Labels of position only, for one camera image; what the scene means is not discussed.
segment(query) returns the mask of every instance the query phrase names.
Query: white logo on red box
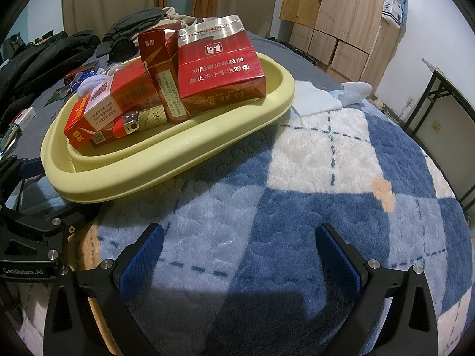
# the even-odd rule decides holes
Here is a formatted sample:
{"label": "white logo on red box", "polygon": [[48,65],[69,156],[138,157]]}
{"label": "white logo on red box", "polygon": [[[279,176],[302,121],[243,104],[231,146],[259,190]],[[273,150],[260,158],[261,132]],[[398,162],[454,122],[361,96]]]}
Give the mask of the white logo on red box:
{"label": "white logo on red box", "polygon": [[220,42],[216,42],[214,44],[206,45],[206,54],[211,54],[211,53],[218,53],[218,52],[223,52],[223,44]]}

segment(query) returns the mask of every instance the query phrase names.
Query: qr code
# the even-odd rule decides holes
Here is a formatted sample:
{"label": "qr code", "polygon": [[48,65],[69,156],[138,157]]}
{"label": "qr code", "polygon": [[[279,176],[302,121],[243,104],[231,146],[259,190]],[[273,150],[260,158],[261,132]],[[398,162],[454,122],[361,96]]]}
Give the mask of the qr code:
{"label": "qr code", "polygon": [[102,134],[102,131],[97,132],[97,133],[94,135],[94,138],[92,138],[92,140],[93,140],[94,143],[96,143],[96,144],[105,142],[105,138],[104,138],[104,135]]}

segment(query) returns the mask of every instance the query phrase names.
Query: wardrobe drawer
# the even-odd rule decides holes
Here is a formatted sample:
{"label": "wardrobe drawer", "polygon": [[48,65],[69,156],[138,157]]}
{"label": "wardrobe drawer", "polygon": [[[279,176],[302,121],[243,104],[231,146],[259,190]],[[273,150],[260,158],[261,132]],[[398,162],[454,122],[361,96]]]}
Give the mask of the wardrobe drawer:
{"label": "wardrobe drawer", "polygon": [[294,28],[292,30],[292,35],[290,36],[290,44],[295,48],[308,52],[308,47],[310,46],[310,41],[312,40],[313,29],[308,26],[302,26],[300,24],[294,23]]}
{"label": "wardrobe drawer", "polygon": [[352,82],[360,80],[368,54],[345,42],[338,42],[332,68],[346,76]]}
{"label": "wardrobe drawer", "polygon": [[314,31],[308,54],[328,65],[335,49],[336,39],[329,34]]}

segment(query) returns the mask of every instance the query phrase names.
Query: blue gripper pad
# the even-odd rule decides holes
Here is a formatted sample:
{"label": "blue gripper pad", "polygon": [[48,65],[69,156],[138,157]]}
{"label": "blue gripper pad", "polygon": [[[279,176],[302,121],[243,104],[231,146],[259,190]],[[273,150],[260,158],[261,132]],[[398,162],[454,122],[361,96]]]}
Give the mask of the blue gripper pad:
{"label": "blue gripper pad", "polygon": [[155,264],[162,253],[164,237],[165,231],[163,228],[160,225],[153,224],[142,233],[134,244],[140,246],[135,248],[135,254],[120,274],[117,285],[122,303],[125,304],[133,300],[139,294],[143,283],[155,268]]}
{"label": "blue gripper pad", "polygon": [[328,267],[344,296],[352,301],[361,297],[361,278],[344,251],[325,226],[315,229],[315,242],[320,258]]}

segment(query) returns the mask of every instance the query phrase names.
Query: white wall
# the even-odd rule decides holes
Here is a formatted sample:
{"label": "white wall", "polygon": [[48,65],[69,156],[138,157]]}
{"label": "white wall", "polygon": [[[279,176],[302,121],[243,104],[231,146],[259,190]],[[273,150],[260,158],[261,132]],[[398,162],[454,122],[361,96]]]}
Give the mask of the white wall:
{"label": "white wall", "polygon": [[[415,104],[429,82],[432,73],[422,58],[440,68],[475,106],[475,34],[452,0],[408,0],[405,33],[375,92],[397,114],[407,99]],[[407,109],[402,119],[409,114]]]}
{"label": "white wall", "polygon": [[289,41],[292,34],[294,23],[290,21],[280,20],[280,10],[282,8],[283,0],[275,0],[274,15],[272,16],[272,25],[270,28],[269,37],[275,37],[279,40]]}
{"label": "white wall", "polygon": [[62,0],[30,0],[7,37],[20,32],[21,38],[28,44],[52,29],[54,33],[64,29]]}

